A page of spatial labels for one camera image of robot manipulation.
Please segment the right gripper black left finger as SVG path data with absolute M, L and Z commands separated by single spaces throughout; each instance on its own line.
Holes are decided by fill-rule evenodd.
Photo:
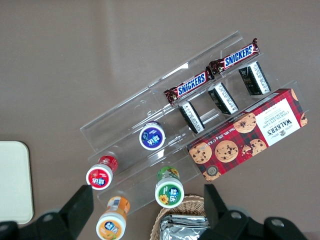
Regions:
M 18 230 L 19 240 L 76 240 L 94 210 L 93 189 L 82 185 L 57 212 L 48 212 Z

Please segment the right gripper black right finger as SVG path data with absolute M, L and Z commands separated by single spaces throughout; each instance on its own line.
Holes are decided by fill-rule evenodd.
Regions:
M 263 239 L 263 226 L 239 210 L 229 210 L 213 184 L 204 186 L 204 212 L 209 228 L 201 240 Z

